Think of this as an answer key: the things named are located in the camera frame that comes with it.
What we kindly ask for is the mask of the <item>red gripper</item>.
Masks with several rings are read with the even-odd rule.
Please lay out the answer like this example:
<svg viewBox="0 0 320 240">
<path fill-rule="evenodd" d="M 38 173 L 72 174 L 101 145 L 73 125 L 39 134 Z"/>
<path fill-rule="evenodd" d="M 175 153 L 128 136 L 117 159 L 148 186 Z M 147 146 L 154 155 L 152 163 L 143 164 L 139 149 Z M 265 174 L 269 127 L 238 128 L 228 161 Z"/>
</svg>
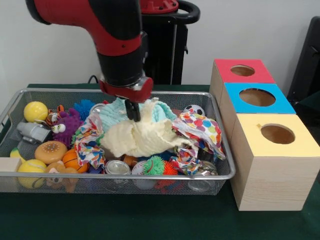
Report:
<svg viewBox="0 0 320 240">
<path fill-rule="evenodd" d="M 122 97 L 126 100 L 125 109 L 129 120 L 139 122 L 141 120 L 140 108 L 138 103 L 143 103 L 152 93 L 154 82 L 150 77 L 142 77 L 138 83 L 132 86 L 116 87 L 105 81 L 99 80 L 99 87 L 103 93 L 111 96 Z"/>
</svg>

